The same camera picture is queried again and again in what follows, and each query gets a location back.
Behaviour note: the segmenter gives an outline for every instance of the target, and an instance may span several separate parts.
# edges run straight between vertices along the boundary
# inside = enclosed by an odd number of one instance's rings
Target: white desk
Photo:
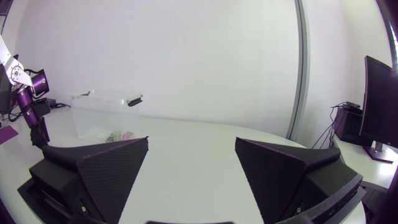
[[[363,176],[363,181],[376,184],[385,189],[390,187],[397,169],[397,160],[393,164],[372,160],[362,146],[341,141],[338,136],[333,137],[336,146],[347,166]]]
[[[91,144],[78,139],[72,111],[46,115],[52,146]],[[149,136],[149,151],[124,207],[120,223],[262,223],[259,209],[234,151],[235,137],[301,146],[284,138],[224,124],[140,118],[135,136]],[[19,133],[0,146],[0,197],[16,223],[39,223],[17,192],[29,168],[43,156],[31,146],[23,119]],[[358,204],[346,223],[364,223]]]

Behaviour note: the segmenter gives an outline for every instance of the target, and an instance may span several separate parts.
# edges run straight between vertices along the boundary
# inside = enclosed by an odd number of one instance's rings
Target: computer monitor
[[[10,95],[11,84],[3,65],[0,65],[0,114],[8,114],[11,104]]]
[[[398,147],[398,74],[369,56],[365,57],[366,85],[363,119],[359,135],[376,141],[376,147],[363,146],[374,160],[393,162],[396,153],[382,144]]]

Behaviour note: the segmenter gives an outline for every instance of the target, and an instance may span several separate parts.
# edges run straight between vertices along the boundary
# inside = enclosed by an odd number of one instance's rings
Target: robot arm
[[[1,36],[0,62],[4,66],[4,70],[6,71],[11,85],[17,86],[21,84],[21,87],[18,88],[16,93],[16,100],[28,127],[30,127],[30,138],[33,145],[39,148],[47,145],[50,139],[45,126],[44,117],[35,110],[33,101],[34,96],[42,96],[49,91],[44,70],[41,70],[36,76],[31,78],[24,71],[24,66],[17,59],[11,57]]]

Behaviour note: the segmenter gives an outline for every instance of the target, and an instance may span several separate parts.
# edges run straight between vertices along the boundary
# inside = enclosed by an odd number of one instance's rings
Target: white wall
[[[353,101],[363,105],[365,93],[365,56],[371,56],[392,66],[386,27],[376,0],[342,1],[349,25],[353,50],[351,69],[355,78]]]
[[[15,45],[17,42],[17,36],[19,26],[21,24],[22,16],[24,15],[25,8],[29,0],[15,0],[12,2],[9,10],[4,29],[2,31],[2,38],[7,44],[8,51],[11,54],[17,54],[15,51]]]
[[[331,124],[331,106],[344,101],[362,104],[365,55],[390,65],[391,53],[374,0],[306,0],[304,5],[310,26],[311,71],[298,143],[312,147]]]
[[[298,67],[293,0],[31,1],[20,60],[44,68],[48,97],[142,91],[141,114],[285,136]]]

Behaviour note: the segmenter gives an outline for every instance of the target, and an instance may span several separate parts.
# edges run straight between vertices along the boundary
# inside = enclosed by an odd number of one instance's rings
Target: transparent plastic box
[[[78,137],[93,143],[134,138],[141,97],[139,92],[110,90],[69,94]]]

